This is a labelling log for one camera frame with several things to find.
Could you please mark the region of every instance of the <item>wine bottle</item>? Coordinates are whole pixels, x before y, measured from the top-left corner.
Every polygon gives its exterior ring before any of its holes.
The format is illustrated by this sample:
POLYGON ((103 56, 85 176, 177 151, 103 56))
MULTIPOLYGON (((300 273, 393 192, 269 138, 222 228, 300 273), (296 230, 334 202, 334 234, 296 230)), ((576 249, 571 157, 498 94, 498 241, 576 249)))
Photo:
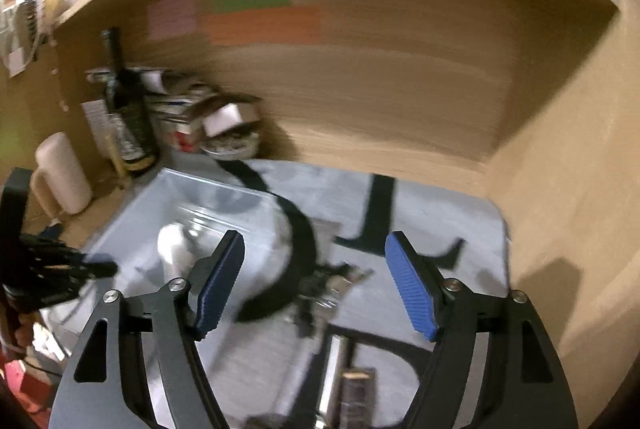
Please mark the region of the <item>wine bottle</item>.
POLYGON ((105 100, 114 139, 124 165, 132 174, 142 174, 158 160, 158 144, 146 113, 140 76, 124 65, 120 29, 102 32, 107 50, 110 77, 105 100))

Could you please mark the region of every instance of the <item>metal screw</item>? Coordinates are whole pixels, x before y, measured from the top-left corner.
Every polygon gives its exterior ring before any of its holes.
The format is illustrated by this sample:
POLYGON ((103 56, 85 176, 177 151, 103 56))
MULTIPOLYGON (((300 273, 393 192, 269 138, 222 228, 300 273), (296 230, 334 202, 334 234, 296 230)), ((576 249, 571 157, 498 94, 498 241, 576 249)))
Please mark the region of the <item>metal screw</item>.
POLYGON ((169 290, 172 292, 182 290, 185 286, 187 286, 187 279, 183 279, 182 277, 176 277, 169 281, 169 290))
POLYGON ((516 301, 516 303, 519 303, 519 304, 524 304, 529 300, 529 298, 527 297, 527 294, 521 290, 512 291, 511 299, 513 299, 514 301, 516 301))
POLYGON ((109 290, 108 292, 104 293, 104 295, 102 296, 102 300, 106 303, 113 303, 113 301, 118 297, 120 297, 120 292, 118 292, 117 290, 109 290))
POLYGON ((450 292, 459 292, 462 290, 462 283, 460 282, 460 279, 450 277, 449 279, 444 280, 444 287, 450 292))

